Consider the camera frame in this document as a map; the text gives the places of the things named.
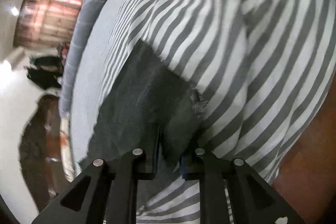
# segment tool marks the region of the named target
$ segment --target dark clothing pile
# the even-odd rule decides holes
[[[46,90],[48,88],[61,88],[58,77],[63,75],[62,59],[57,56],[43,56],[30,59],[30,64],[36,68],[27,68],[27,78],[37,86]]]

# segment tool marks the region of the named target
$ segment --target black bracket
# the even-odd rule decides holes
[[[96,159],[33,224],[135,224],[138,180],[157,171],[160,131],[121,158]],[[199,180],[201,224],[304,224],[300,216],[242,159],[227,161],[201,148],[181,158],[182,177]]]
[[[304,224],[290,205],[242,159],[218,159],[197,148],[182,157],[182,177],[199,179],[201,224]]]

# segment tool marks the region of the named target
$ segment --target brown floor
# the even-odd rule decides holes
[[[20,144],[21,172],[39,211],[69,185],[60,151],[58,97],[44,95]]]
[[[332,202],[336,191],[336,77],[316,117],[284,158],[273,187],[307,224],[336,223],[335,198]]]

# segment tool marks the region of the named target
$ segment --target bed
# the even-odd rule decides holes
[[[269,183],[333,79],[335,0],[107,0],[80,59],[70,137],[75,172],[100,105],[142,39],[208,107],[199,146],[246,160]],[[198,223],[198,183],[179,177],[137,223]]]

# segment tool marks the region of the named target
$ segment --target dark gray cloth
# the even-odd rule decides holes
[[[141,139],[162,130],[157,182],[141,182],[138,207],[176,178],[173,173],[202,121],[205,103],[197,91],[169,71],[152,49],[137,42],[100,107],[87,157],[113,160],[138,148]]]

